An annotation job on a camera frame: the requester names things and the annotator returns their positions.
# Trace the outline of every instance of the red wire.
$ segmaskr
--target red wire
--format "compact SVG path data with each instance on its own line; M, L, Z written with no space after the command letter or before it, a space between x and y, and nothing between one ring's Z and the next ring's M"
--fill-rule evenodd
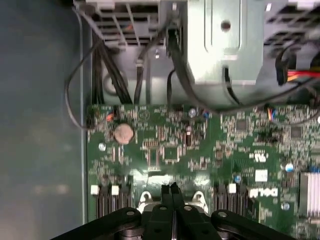
M288 77L292 77L292 76L295 76L295 75L298 75L299 77L305 76L305 77L319 78L320 77L320 72L317 72L317 71L295 71L295 70L294 71L292 71L292 70L288 71L288 74L287 74Z

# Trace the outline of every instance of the heatsink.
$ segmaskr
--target heatsink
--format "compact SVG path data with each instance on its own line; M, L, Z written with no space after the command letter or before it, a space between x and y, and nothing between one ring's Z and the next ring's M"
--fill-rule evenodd
M308 218L320 217L320 173L300 175L299 215Z

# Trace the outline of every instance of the motherboard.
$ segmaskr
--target motherboard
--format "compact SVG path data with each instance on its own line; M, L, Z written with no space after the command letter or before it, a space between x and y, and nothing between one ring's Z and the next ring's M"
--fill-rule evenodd
M190 105L92 105L89 221L140 211L176 182L186 204L227 209L297 239L320 238L320 124L306 105L212 115Z

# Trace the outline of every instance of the green circuit board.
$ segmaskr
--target green circuit board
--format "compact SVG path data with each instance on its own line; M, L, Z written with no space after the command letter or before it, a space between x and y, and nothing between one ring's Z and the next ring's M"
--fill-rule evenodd
M273 110L279 123L315 113L305 105ZM93 105L89 112L91 124L108 119L87 133L89 221L99 215L92 186L125 181L137 207L143 192L159 198L161 185L177 182L186 201L201 191L211 214L217 188L228 192L236 183L253 200L252 219L295 238L320 236L320 220L299 213L300 175L320 161L317 119L283 126L263 108L217 116L189 105Z

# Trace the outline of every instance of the power supply cable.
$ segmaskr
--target power supply cable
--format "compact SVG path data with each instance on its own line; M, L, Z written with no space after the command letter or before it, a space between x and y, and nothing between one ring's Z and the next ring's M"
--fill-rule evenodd
M95 35L101 39L101 41L105 41L104 35L101 32L101 30L96 25L95 21L88 16L84 11L78 8L73 9L76 13L78 13L83 19L88 23L92 31L95 33ZM108 70L108 73L110 75L110 78L112 80L112 84L114 85L116 94L118 95L120 101L122 104L132 104L132 100L130 98L128 89L125 84L125 80L120 74L119 69L117 68L114 60L111 57L111 53L109 48L102 44L98 48L100 57L102 58L102 61L105 64L105 67Z
M84 62L86 60L89 59L90 55L100 46L102 45L103 42L102 41L98 41L96 42L91 48L90 50L83 56L82 60L78 63L78 65L74 68L74 70L71 72L71 74L69 75L69 77L66 79L65 84L64 84L64 99L65 99L65 105L69 114L69 117L71 119L71 121L74 123L74 125L76 125L78 128L85 130L85 131L89 131L89 130L95 130L97 129L99 126L101 126L102 124L105 123L105 121L107 119L104 119L103 121L99 122L97 125L93 126L93 127L87 127L87 126L83 126L81 125L75 115L72 112L71 106L70 106L70 99L69 99L69 87L70 87L70 83L72 81L72 79L74 78L74 76L76 75L76 73L78 72L79 68L84 64Z
M101 41L100 38L92 32L92 44ZM92 54L92 96L95 98L96 103L105 104L104 91L102 87L102 64L101 57L98 50L95 50Z
M229 68L228 67L224 67L223 68L223 76L224 76L224 82L225 82L225 86L226 86L226 90L228 91L229 96L238 104L241 105L242 103L239 101L239 99L237 98L233 88L232 88L232 84L231 84L231 79L230 79L230 75L229 75Z
M148 51L153 47L156 46L162 39L165 38L167 33L167 28L171 24L171 19L168 20L161 30L158 32L157 36L154 37L140 52L137 59L137 67L136 67L136 86L134 90L134 104L139 104L142 83L143 83L143 75L144 75L144 60L148 53Z
M109 48L105 44L102 44L99 46L99 53L106 69L108 70L115 92L118 95L121 103L132 104L125 80L120 74L120 71L117 68L114 60L112 59Z
M135 85L134 97L133 97L134 104L139 104L143 78L144 78L144 67L137 66L137 68L136 68L136 85Z
M236 107L231 107L228 109L222 108L222 109L214 109L210 106L208 106L206 103L204 103L201 99L198 98L198 96L195 94L192 86L191 86L191 81L190 80L190 74L188 74L187 70L187 65L184 63L184 60L182 58L182 55L180 53L180 49L178 46L177 38L173 35L169 36L168 40L168 49L171 54L171 58L173 61L173 65L175 68L175 72L178 76L179 82L182 85L183 90L189 97L190 101L192 102L193 105L199 106L206 111L211 112L214 115L220 115L220 114L235 114L239 111L246 111L255 107L263 107L264 105L272 102L272 101L279 101L282 98L289 97L299 90L312 85L313 83L317 82L318 79L316 78L310 78L306 80L305 82L301 83L301 85L294 86L293 88L286 90L282 93L267 97L266 99L263 100L258 100L255 103L249 103L246 105L240 105Z
M171 78L174 74L175 70L171 70L171 72L168 74L167 80L166 80L166 102L168 105L171 105L171 96L172 96L172 84L171 84Z

